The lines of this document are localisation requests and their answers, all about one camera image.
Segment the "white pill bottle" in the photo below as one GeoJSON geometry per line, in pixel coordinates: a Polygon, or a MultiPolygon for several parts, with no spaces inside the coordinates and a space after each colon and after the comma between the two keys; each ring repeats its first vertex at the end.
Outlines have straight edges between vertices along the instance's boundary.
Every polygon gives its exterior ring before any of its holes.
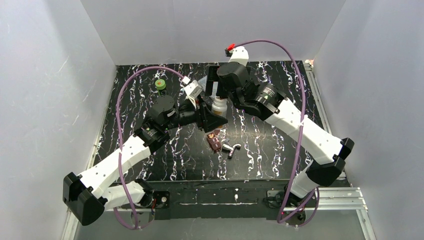
{"type": "Polygon", "coordinates": [[[211,111],[214,114],[225,118],[227,115],[227,109],[228,109],[227,102],[228,102],[227,98],[221,98],[221,97],[215,96],[212,101],[211,111]]]}

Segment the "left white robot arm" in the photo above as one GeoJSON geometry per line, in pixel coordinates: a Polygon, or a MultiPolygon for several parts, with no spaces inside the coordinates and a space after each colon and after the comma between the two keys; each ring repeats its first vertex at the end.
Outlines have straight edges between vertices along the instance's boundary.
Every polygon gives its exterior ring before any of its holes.
{"type": "Polygon", "coordinates": [[[111,186],[121,173],[149,158],[170,140],[169,131],[196,124],[205,133],[227,124],[224,116],[213,113],[212,106],[201,97],[185,99],[177,107],[170,95],[157,97],[147,110],[139,128],[122,146],[95,166],[63,179],[62,199],[80,224],[94,223],[106,209],[128,204],[127,196],[139,203],[148,192],[141,180],[123,186],[111,186]]]}

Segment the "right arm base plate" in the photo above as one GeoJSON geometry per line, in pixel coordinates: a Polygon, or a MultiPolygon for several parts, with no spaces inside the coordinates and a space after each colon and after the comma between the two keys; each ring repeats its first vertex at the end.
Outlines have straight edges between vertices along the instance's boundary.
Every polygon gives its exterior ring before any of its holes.
{"type": "Polygon", "coordinates": [[[315,216],[320,203],[320,191],[315,189],[311,191],[304,198],[299,198],[296,195],[289,193],[287,200],[285,199],[285,191],[270,190],[267,196],[263,198],[262,202],[271,209],[278,209],[277,223],[286,226],[299,228],[308,224],[315,216]],[[314,210],[312,214],[307,217],[306,207],[311,200],[314,202],[314,210]]]}

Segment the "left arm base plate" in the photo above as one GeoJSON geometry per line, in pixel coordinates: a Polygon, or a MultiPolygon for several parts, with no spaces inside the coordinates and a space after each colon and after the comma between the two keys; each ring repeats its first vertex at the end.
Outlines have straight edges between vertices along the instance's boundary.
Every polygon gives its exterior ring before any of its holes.
{"type": "Polygon", "coordinates": [[[170,193],[168,191],[148,190],[135,205],[136,215],[131,213],[131,220],[138,227],[144,228],[153,222],[158,210],[169,208],[170,193]]]}

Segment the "red weekly pill organizer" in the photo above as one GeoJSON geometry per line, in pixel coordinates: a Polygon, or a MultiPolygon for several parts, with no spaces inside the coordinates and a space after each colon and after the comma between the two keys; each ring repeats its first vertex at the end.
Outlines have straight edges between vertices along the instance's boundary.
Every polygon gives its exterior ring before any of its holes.
{"type": "Polygon", "coordinates": [[[214,153],[218,153],[222,149],[222,143],[219,140],[219,129],[215,129],[206,134],[206,140],[214,153]]]}

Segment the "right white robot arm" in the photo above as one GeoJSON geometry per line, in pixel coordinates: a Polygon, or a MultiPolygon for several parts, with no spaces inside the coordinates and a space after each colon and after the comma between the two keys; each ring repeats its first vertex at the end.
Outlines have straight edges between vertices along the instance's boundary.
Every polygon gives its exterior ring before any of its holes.
{"type": "Polygon", "coordinates": [[[238,62],[210,65],[206,94],[217,83],[218,97],[230,99],[235,108],[275,126],[295,139],[313,161],[293,179],[290,194],[304,198],[318,186],[330,186],[342,173],[354,142],[325,131],[303,114],[285,93],[271,83],[255,83],[250,67],[238,62]]]}

